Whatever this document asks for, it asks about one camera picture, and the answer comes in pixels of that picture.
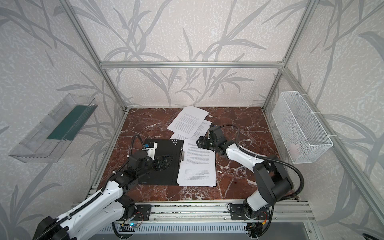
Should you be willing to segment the white printed paper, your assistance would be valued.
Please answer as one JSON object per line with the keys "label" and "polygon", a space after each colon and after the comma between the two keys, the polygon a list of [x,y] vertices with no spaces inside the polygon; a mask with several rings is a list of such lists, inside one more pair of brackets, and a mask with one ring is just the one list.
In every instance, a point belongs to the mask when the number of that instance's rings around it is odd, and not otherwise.
{"label": "white printed paper", "polygon": [[188,139],[188,140],[195,140],[196,141],[199,139],[199,137],[205,136],[206,132],[210,128],[211,123],[212,122],[204,120],[192,137],[187,138],[187,137],[182,136],[180,134],[174,133],[171,136],[170,140],[186,140],[186,139]]}
{"label": "white printed paper", "polygon": [[184,140],[177,183],[179,186],[215,187],[215,153],[199,149],[194,140]]}

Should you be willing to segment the blue and black file folder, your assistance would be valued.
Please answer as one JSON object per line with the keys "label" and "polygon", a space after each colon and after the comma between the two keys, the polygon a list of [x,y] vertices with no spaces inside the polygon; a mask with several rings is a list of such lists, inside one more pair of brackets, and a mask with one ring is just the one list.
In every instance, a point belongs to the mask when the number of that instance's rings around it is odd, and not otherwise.
{"label": "blue and black file folder", "polygon": [[139,185],[178,186],[179,157],[181,149],[183,149],[184,140],[146,139],[144,141],[145,144],[149,142],[158,143],[155,157],[173,156],[174,159],[166,170],[154,171],[142,177],[139,180]]}

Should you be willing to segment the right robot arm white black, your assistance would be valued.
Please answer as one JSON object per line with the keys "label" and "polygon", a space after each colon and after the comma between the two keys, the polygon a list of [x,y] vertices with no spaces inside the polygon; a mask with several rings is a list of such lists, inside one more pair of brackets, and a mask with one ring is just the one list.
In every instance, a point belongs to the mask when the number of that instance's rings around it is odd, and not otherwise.
{"label": "right robot arm white black", "polygon": [[230,141],[224,135],[222,128],[227,125],[212,124],[206,137],[200,136],[196,141],[199,149],[210,150],[229,160],[235,161],[249,169],[255,176],[257,190],[244,200],[244,212],[249,218],[265,207],[290,199],[297,195],[292,192],[293,182],[286,170],[289,164],[277,158],[269,158],[247,150],[239,144],[240,129],[237,130],[236,140]]}

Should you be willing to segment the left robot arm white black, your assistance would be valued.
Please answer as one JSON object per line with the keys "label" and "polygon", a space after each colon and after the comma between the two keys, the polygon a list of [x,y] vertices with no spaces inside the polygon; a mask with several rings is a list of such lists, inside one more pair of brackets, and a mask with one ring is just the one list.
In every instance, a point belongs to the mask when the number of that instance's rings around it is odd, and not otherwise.
{"label": "left robot arm white black", "polygon": [[35,240],[88,240],[99,230],[117,220],[132,219],[138,210],[128,195],[140,179],[154,171],[166,170],[172,156],[154,155],[155,150],[140,150],[128,160],[91,197],[56,218],[43,219],[34,234]]}

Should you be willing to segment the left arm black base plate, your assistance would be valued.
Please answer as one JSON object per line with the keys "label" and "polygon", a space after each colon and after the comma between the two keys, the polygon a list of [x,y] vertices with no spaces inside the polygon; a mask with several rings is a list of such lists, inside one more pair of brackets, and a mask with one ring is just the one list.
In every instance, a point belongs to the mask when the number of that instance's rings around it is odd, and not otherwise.
{"label": "left arm black base plate", "polygon": [[145,222],[150,218],[152,205],[136,205],[136,212],[132,217],[129,218],[130,221]]}

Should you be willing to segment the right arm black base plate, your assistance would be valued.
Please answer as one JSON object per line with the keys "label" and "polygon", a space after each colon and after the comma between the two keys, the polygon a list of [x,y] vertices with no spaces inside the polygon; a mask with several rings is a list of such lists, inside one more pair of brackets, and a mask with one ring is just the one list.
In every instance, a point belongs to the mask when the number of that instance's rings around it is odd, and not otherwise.
{"label": "right arm black base plate", "polygon": [[231,220],[240,221],[240,220],[256,220],[256,221],[267,221],[270,218],[269,208],[263,207],[260,210],[253,211],[248,209],[244,204],[227,204],[227,209],[230,213]]}

